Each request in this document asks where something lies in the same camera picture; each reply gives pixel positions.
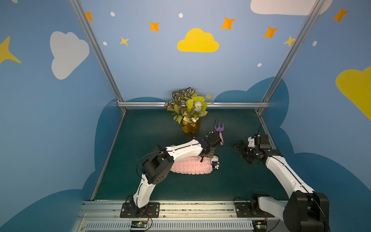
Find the small doll keychain decoration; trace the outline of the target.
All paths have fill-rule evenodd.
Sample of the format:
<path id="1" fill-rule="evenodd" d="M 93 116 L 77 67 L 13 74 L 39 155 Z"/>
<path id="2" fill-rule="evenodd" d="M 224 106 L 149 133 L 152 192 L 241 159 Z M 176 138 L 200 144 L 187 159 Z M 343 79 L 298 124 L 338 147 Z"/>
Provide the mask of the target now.
<path id="1" fill-rule="evenodd" d="M 219 162 L 219 157 L 214 155 L 211 159 L 210 159 L 210 162 L 211 162 L 211 165 L 212 165 L 212 168 L 213 169 L 219 169 L 219 166 L 220 166 L 220 162 Z"/>

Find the pink puffy bag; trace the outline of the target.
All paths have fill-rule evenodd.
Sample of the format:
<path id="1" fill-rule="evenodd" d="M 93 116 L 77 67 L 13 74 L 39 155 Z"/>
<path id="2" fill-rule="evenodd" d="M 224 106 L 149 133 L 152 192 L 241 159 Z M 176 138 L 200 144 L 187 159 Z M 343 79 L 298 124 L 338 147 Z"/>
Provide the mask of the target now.
<path id="1" fill-rule="evenodd" d="M 189 157 L 175 162 L 171 167 L 171 172 L 185 175 L 205 175 L 213 171 L 213 166 L 209 158 L 200 156 Z"/>

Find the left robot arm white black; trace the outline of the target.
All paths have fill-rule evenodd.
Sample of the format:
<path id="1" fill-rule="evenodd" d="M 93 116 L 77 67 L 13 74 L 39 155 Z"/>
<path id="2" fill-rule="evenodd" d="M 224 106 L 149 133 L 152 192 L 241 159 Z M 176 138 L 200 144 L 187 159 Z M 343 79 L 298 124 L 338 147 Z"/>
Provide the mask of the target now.
<path id="1" fill-rule="evenodd" d="M 189 157 L 200 157 L 199 163 L 202 163 L 204 157 L 210 158 L 214 154 L 215 148 L 221 142 L 219 133 L 212 131 L 205 138 L 195 137 L 181 145 L 157 147 L 155 151 L 145 156 L 141 182 L 133 195 L 132 204 L 137 209 L 146 207 L 155 186 L 168 176 L 174 164 Z"/>

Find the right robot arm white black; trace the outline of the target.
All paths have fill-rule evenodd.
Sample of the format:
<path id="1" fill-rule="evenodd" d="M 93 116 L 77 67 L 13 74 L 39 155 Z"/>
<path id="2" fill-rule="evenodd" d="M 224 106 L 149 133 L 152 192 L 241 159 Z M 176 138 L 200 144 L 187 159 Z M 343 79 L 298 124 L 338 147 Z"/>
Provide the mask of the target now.
<path id="1" fill-rule="evenodd" d="M 308 186 L 289 166 L 282 154 L 270 145 L 239 141 L 232 148 L 248 163 L 260 160 L 277 178 L 288 195 L 283 203 L 255 194 L 249 202 L 253 216 L 270 214 L 281 220 L 290 232 L 329 232 L 329 199 Z"/>

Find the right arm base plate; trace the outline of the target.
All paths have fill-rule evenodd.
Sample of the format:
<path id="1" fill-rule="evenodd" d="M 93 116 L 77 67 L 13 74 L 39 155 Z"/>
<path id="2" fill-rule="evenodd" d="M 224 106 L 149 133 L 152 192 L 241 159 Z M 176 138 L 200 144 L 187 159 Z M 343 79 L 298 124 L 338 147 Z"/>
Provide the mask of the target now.
<path id="1" fill-rule="evenodd" d="M 274 216 L 266 213 L 259 208 L 253 208 L 249 202 L 235 202 L 235 211 L 238 218 L 273 218 Z"/>

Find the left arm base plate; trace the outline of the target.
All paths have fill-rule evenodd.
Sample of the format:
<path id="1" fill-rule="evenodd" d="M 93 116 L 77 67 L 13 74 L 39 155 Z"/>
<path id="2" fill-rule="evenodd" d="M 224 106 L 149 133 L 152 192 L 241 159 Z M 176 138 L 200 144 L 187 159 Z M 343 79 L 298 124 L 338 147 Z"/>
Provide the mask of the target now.
<path id="1" fill-rule="evenodd" d="M 123 203 L 120 218 L 158 218 L 160 211 L 160 203 L 149 203 L 147 206 L 138 208 L 134 202 Z"/>

